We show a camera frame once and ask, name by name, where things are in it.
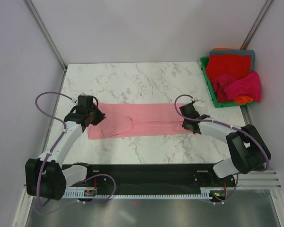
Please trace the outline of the pink t-shirt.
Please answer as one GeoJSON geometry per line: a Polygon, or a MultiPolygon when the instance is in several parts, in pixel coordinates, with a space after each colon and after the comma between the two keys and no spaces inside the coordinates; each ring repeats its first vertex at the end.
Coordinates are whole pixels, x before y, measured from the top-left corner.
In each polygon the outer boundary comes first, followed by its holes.
{"type": "Polygon", "coordinates": [[[192,133],[182,127],[184,119],[173,104],[100,103],[99,108],[106,118],[89,126],[90,140],[192,133]]]}

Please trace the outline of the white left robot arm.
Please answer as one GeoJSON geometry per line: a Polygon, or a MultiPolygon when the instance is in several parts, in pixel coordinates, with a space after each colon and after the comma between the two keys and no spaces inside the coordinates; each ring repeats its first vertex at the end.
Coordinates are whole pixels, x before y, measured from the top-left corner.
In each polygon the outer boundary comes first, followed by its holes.
{"type": "Polygon", "coordinates": [[[75,141],[90,125],[98,125],[106,118],[98,107],[73,107],[60,120],[63,130],[56,141],[36,159],[25,164],[28,195],[49,200],[60,200],[65,190],[77,182],[89,186],[94,174],[81,164],[71,164],[63,169],[63,163],[75,141]]]}

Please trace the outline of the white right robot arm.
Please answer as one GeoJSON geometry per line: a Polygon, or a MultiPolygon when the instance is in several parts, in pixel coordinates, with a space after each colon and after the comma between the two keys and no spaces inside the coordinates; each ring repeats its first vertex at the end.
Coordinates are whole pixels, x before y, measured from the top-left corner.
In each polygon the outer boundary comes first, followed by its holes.
{"type": "Polygon", "coordinates": [[[208,183],[212,186],[220,185],[229,175],[266,171],[269,168],[270,151],[257,129],[251,124],[242,128],[230,126],[204,114],[197,119],[185,117],[182,127],[227,144],[231,157],[216,163],[213,171],[207,174],[208,183]]]}

